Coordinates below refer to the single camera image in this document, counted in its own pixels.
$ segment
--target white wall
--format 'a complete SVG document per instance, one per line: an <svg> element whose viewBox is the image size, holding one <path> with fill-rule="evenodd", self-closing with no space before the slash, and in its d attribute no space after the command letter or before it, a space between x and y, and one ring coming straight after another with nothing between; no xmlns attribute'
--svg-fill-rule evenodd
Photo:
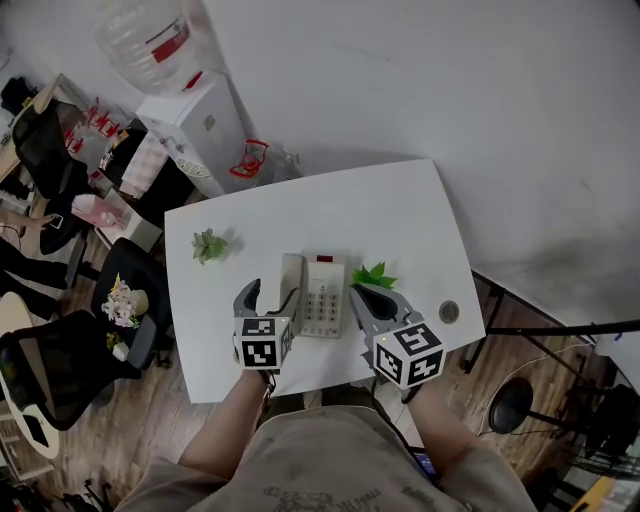
<svg viewBox="0 0 640 512"><path fill-rule="evenodd" d="M305 169L430 156L477 270L565 322L639 316L633 0L206 4L258 131Z"/></svg>
<svg viewBox="0 0 640 512"><path fill-rule="evenodd" d="M64 73L89 98L135 110L144 94L120 77L92 32L98 0L19 0L7 8L4 30L38 86Z"/></svg>

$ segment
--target beige shirt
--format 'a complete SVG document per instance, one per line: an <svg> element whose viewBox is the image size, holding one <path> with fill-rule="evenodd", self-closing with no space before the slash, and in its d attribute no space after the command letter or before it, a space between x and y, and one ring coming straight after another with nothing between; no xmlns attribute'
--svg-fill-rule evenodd
<svg viewBox="0 0 640 512"><path fill-rule="evenodd" d="M377 412L332 406L277 416L253 436L226 481L164 460L117 512L534 512L493 450L470 450L438 487Z"/></svg>

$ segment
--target red label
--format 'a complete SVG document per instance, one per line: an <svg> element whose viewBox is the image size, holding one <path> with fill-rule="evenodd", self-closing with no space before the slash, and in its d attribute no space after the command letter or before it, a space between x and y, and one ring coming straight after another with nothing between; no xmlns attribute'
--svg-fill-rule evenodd
<svg viewBox="0 0 640 512"><path fill-rule="evenodd" d="M175 36L162 43L155 50L152 50L151 53L156 59L156 62L167 60L174 53L176 53L178 49L185 43L185 41L189 39L189 35L189 25L185 23Z"/></svg>

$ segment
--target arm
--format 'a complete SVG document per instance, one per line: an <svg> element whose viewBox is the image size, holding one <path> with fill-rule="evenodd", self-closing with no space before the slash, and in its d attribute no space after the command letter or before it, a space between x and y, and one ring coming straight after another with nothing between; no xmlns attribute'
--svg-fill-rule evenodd
<svg viewBox="0 0 640 512"><path fill-rule="evenodd" d="M42 229L53 220L53 215L45 215L39 219L32 219L26 215L11 210L0 208L0 224L10 224L12 226L25 226L27 228Z"/></svg>
<svg viewBox="0 0 640 512"><path fill-rule="evenodd" d="M451 412L434 381L426 382L409 402L409 412L424 449L438 473L446 471L479 439Z"/></svg>
<svg viewBox="0 0 640 512"><path fill-rule="evenodd" d="M211 418L191 440L178 464L231 479L253 427L267 386L259 372L245 370Z"/></svg>

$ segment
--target metal pole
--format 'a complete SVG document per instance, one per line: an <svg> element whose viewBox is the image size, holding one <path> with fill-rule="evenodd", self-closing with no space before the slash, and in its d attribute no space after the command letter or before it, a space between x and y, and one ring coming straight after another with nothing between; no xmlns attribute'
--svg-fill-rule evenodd
<svg viewBox="0 0 640 512"><path fill-rule="evenodd" d="M600 325L575 325L571 327L491 327L487 334L529 336L593 336L640 331L640 320L614 322Z"/></svg>

